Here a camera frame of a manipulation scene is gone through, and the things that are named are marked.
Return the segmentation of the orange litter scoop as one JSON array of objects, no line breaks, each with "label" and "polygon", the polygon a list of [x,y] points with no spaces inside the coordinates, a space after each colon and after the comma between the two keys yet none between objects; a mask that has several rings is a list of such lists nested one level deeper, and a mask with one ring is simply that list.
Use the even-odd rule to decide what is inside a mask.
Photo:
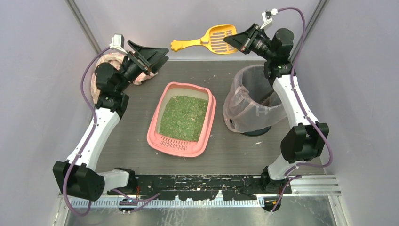
[{"label": "orange litter scoop", "polygon": [[234,25],[220,24],[210,27],[199,39],[173,40],[170,47],[172,51],[178,52],[188,47],[203,46],[214,54],[233,54],[238,50],[225,42],[224,38],[235,34],[237,34],[237,31]]}]

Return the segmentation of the pink litter box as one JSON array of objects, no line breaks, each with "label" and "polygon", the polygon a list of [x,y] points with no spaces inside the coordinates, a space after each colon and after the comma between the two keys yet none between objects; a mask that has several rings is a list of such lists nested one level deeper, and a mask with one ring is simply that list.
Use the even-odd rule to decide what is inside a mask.
[{"label": "pink litter box", "polygon": [[[168,101],[175,96],[189,96],[208,101],[202,131],[197,142],[182,141],[159,133],[160,122]],[[197,157],[207,146],[215,117],[216,98],[205,87],[189,83],[170,82],[164,89],[147,132],[147,142],[157,151],[178,157]]]}]

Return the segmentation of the pink plastic trash bag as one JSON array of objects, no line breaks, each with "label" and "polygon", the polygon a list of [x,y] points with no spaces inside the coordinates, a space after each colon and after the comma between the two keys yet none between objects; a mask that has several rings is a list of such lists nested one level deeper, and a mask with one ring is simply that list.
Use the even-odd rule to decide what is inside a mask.
[{"label": "pink plastic trash bag", "polygon": [[230,131],[254,132],[286,117],[282,101],[264,76],[263,65],[250,65],[236,73],[223,105],[223,118]]}]

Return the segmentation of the dark round trash bin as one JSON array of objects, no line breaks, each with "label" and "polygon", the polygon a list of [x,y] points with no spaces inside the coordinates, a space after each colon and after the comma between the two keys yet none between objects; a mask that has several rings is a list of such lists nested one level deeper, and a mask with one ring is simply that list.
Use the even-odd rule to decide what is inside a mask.
[{"label": "dark round trash bin", "polygon": [[271,126],[265,127],[263,129],[257,129],[249,132],[244,132],[242,135],[249,136],[249,137],[257,137],[267,133],[271,129]]}]

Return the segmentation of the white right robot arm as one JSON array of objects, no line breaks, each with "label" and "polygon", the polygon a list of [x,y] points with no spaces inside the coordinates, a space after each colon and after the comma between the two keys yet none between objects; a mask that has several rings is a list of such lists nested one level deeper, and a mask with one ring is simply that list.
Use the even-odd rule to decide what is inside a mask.
[{"label": "white right robot arm", "polygon": [[265,167],[259,181],[265,192],[276,192],[289,182],[288,175],[297,167],[310,165],[327,145],[329,127],[319,122],[308,107],[289,61],[294,34],[287,28],[278,29],[273,38],[253,24],[246,31],[230,35],[224,41],[238,51],[254,52],[264,58],[264,75],[280,98],[287,114],[290,130],[280,143],[280,156]]}]

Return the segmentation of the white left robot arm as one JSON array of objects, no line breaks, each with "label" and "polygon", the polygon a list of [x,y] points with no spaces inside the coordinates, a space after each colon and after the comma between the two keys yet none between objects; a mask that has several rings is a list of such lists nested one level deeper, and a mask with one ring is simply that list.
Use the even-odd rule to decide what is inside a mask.
[{"label": "white left robot arm", "polygon": [[63,195],[96,201],[103,193],[115,189],[135,191],[135,172],[115,168],[97,173],[96,166],[103,147],[128,106],[129,96],[124,90],[140,76],[157,74],[168,61],[167,48],[143,47],[128,41],[123,45],[111,45],[123,53],[120,68],[103,62],[95,67],[95,85],[99,89],[97,103],[89,105],[92,122],[82,139],[65,161],[56,161],[53,173]]}]

